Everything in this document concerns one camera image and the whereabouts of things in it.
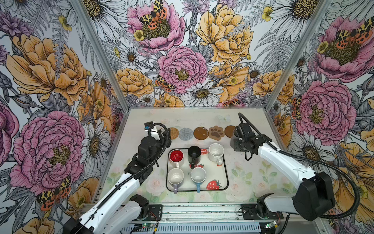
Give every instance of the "floral tablecloth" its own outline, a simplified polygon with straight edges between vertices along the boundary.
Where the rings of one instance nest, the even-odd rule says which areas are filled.
[[[178,130],[197,127],[209,129],[215,125],[225,128],[237,126],[238,112],[244,114],[263,134],[275,141],[274,134],[266,120],[263,109],[132,109],[127,120],[116,154],[111,163],[101,196],[114,186],[123,173],[132,156],[137,152],[140,140],[145,136],[144,123],[161,122],[166,127]],[[188,148],[192,145],[209,147],[212,143],[223,145],[229,186],[224,191],[178,192],[174,194],[166,189],[167,153],[174,148]],[[296,193],[290,181],[269,162],[254,155],[250,161],[244,159],[244,153],[234,152],[230,147],[230,138],[224,136],[220,141],[207,138],[192,138],[183,141],[179,137],[172,141],[171,147],[158,160],[159,167],[140,186],[135,194],[140,194],[151,203],[159,202],[242,202],[255,201],[266,193]]]

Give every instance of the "cork coaster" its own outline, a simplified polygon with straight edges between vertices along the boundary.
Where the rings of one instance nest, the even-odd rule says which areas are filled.
[[[198,127],[198,128],[195,128],[195,130],[193,131],[193,135],[198,140],[205,140],[208,138],[209,132],[208,132],[208,129],[204,127]]]
[[[191,140],[193,138],[193,131],[189,128],[182,128],[179,131],[179,138],[181,140]]]
[[[170,138],[172,140],[176,139],[179,135],[179,131],[176,128],[170,128]]]
[[[234,133],[234,129],[235,129],[235,126],[233,125],[229,125],[225,128],[225,134],[227,137],[231,138],[233,136],[233,133]]]
[[[217,125],[209,128],[209,137],[214,140],[220,140],[225,135],[223,128],[218,127]]]

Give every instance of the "black tray border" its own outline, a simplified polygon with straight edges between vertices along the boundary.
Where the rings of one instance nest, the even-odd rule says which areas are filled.
[[[170,192],[174,192],[174,190],[172,191],[172,190],[170,190],[170,189],[168,188],[169,155],[170,155],[170,152],[172,152],[173,150],[176,150],[176,149],[181,150],[181,149],[188,149],[188,148],[175,148],[175,149],[171,149],[171,150],[168,152],[168,164],[167,164],[167,166],[166,166],[166,183],[165,183],[165,186],[166,186],[166,189],[169,190]],[[205,192],[205,191],[224,191],[224,190],[226,190],[226,189],[229,187],[229,177],[228,177],[228,175],[227,175],[227,168],[226,168],[226,162],[225,162],[225,154],[223,154],[222,159],[223,159],[223,165],[224,165],[224,167],[225,167],[225,173],[226,173],[226,179],[227,179],[227,186],[226,186],[225,188],[223,188],[223,189],[217,189],[217,190],[208,190],[208,189],[204,189],[204,190],[202,190],[202,189],[200,188],[200,191],[203,191],[203,192]],[[196,192],[196,190],[183,190],[183,191],[180,191],[180,192]]]

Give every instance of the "purple-handled mug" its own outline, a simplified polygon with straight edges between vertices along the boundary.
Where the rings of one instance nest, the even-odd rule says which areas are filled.
[[[179,168],[173,168],[168,173],[168,181],[174,187],[174,193],[178,192],[178,187],[182,185],[184,173]]]

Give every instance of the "brown coaster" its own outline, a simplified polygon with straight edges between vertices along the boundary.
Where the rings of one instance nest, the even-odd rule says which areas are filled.
[[[198,127],[198,128],[195,128],[195,130],[193,131],[193,135],[198,140],[205,140],[208,138],[209,132],[208,132],[208,129],[204,127]]]
[[[170,128],[170,138],[172,140],[176,139],[179,135],[179,131],[176,128]]]
[[[233,133],[234,133],[234,129],[235,129],[235,126],[233,125],[229,125],[225,128],[225,134],[227,137],[231,138],[233,136]]]
[[[217,125],[209,128],[209,137],[214,140],[220,140],[225,135],[223,128],[218,127]]]

